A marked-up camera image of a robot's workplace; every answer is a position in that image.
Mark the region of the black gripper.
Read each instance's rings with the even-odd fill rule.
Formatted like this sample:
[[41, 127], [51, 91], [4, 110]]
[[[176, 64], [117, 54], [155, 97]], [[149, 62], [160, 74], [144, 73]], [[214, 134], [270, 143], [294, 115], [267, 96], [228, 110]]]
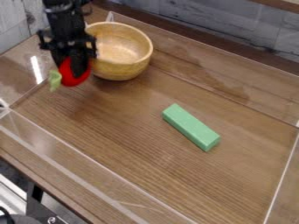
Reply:
[[83, 11], [47, 11], [49, 29], [37, 31], [40, 48], [51, 52], [56, 67], [69, 57], [73, 77], [79, 78], [97, 55], [96, 39], [87, 33]]

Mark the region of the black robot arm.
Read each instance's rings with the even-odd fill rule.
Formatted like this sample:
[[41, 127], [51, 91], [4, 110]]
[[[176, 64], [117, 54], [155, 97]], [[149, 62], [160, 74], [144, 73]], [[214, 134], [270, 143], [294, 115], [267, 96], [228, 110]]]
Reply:
[[69, 61], [75, 79], [88, 71], [89, 59], [97, 56], [96, 38], [85, 31], [83, 6], [92, 0], [41, 0], [49, 29], [39, 30], [40, 48], [51, 52], [57, 67]]

